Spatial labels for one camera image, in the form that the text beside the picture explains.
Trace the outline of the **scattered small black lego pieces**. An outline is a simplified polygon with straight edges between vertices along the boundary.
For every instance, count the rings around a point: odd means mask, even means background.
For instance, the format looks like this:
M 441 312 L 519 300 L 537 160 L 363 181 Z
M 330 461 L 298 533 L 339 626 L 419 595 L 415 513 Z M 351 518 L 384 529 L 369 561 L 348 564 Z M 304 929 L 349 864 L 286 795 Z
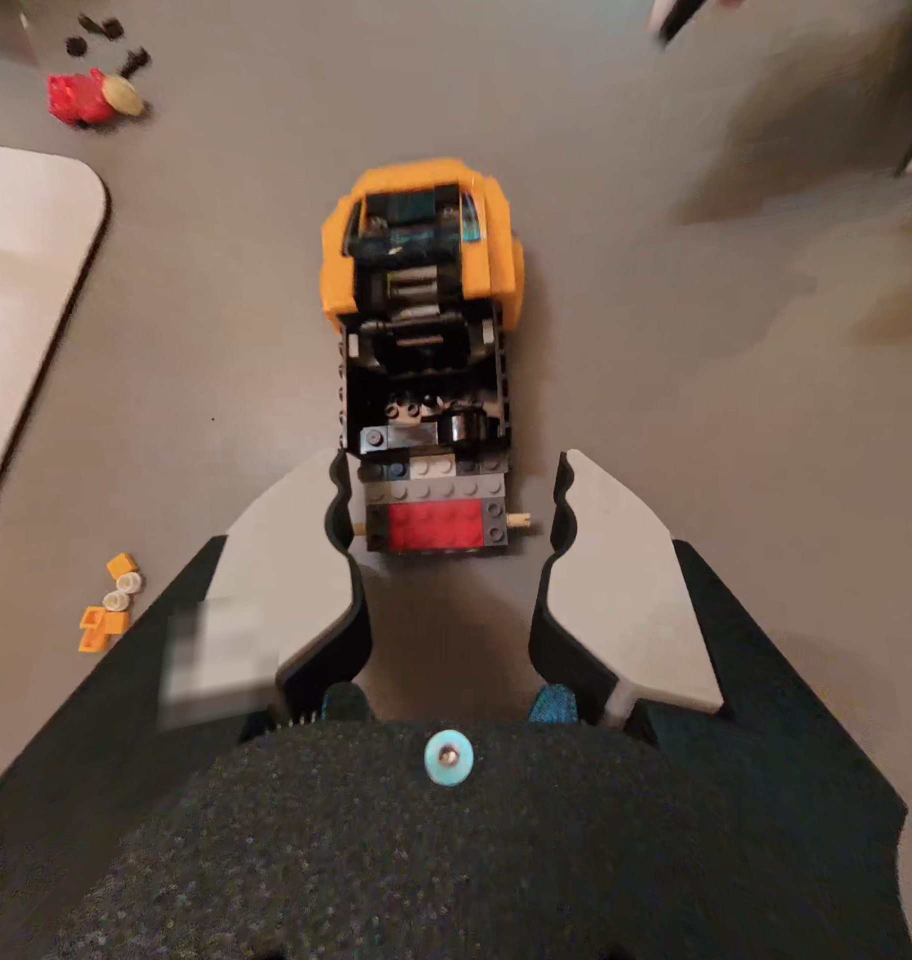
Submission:
M 67 55 L 74 60 L 82 60 L 88 56 L 89 40 L 92 37 L 107 42 L 122 42 L 126 40 L 126 29 L 116 17 L 97 20 L 86 13 L 77 16 L 78 29 L 66 37 L 64 47 Z M 143 46 L 130 49 L 126 52 L 123 64 L 116 71 L 117 75 L 126 81 L 131 81 L 139 72 L 148 67 L 151 56 Z

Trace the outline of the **orange and black lego car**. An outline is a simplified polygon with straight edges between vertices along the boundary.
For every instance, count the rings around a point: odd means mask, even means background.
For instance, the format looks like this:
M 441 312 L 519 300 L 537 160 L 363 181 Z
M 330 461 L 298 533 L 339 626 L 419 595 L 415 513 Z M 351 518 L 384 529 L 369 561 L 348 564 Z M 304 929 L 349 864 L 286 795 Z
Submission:
M 367 550 L 505 550 L 507 338 L 525 264 L 498 181 L 450 158 L 367 171 L 324 222 L 321 249 Z

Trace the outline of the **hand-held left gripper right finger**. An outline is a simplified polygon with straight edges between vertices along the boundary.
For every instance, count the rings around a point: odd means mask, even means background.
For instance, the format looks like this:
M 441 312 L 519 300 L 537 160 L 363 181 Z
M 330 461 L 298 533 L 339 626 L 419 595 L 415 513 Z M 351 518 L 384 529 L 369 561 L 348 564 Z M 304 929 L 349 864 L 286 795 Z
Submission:
M 538 675 L 567 688 L 591 726 L 622 727 L 643 701 L 718 714 L 723 693 L 665 524 L 574 448 L 559 455 L 554 505 L 529 642 Z

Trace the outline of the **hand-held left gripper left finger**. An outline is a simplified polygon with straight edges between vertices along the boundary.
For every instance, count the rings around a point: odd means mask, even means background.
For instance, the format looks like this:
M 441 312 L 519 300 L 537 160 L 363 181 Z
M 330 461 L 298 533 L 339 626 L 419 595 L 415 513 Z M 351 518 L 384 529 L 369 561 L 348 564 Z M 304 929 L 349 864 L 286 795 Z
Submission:
M 206 701 L 302 716 L 362 672 L 373 639 L 350 494 L 345 453 L 325 448 L 230 526 L 202 604 Z

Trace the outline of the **white and wooden book stand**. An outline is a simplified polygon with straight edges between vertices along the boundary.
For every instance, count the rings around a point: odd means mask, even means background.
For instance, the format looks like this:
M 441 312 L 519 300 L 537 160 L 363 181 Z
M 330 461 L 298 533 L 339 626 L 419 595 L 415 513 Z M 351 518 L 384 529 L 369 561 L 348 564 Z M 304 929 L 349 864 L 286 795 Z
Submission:
M 0 146 L 0 490 L 110 214 L 81 160 Z

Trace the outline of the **small orange lego pieces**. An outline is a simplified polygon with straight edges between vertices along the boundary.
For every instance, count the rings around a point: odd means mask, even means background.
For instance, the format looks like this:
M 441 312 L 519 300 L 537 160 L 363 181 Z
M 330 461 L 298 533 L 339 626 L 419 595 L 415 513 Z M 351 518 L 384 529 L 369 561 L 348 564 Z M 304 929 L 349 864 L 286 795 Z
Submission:
M 106 569 L 112 584 L 102 600 L 88 606 L 80 618 L 79 654 L 102 654 L 126 633 L 136 600 L 146 585 L 137 560 L 127 552 L 109 560 Z

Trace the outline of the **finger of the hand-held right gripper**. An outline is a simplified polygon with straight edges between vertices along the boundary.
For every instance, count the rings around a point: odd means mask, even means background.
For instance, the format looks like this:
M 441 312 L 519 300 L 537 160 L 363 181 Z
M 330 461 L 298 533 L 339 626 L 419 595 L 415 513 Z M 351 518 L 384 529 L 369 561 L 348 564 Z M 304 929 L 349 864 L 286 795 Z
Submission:
M 654 1 L 649 27 L 661 43 L 671 42 L 699 13 L 707 1 Z

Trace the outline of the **red lego minifigure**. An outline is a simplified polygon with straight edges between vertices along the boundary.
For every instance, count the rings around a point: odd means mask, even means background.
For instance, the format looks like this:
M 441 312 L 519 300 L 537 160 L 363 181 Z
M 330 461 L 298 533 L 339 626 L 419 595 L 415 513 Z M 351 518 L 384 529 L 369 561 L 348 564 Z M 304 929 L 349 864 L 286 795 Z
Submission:
M 48 74 L 49 113 L 61 123 L 77 128 L 103 127 L 144 116 L 148 105 L 133 83 L 121 74 Z

